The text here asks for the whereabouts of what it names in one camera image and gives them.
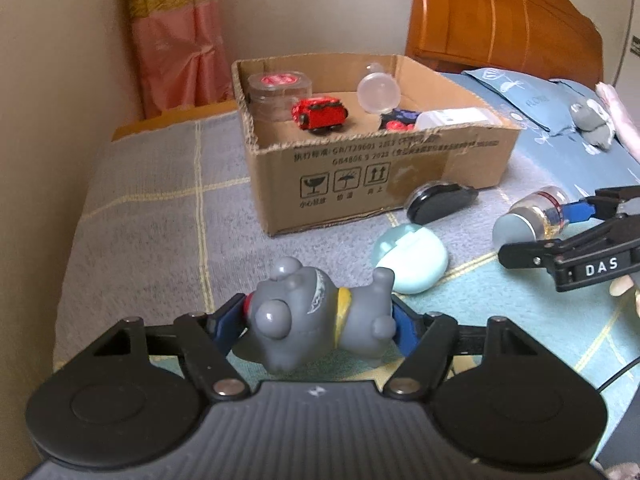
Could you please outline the person's right hand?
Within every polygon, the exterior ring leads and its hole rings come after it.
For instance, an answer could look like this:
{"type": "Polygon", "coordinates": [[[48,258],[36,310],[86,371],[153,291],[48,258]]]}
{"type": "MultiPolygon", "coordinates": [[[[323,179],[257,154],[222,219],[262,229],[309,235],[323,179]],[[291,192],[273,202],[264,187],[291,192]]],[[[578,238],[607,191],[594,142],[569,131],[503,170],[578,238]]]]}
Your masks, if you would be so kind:
{"type": "Polygon", "coordinates": [[[608,286],[608,292],[612,297],[619,297],[632,290],[634,292],[634,305],[636,306],[637,315],[640,316],[640,288],[639,280],[633,275],[624,275],[614,280],[608,286]]]}

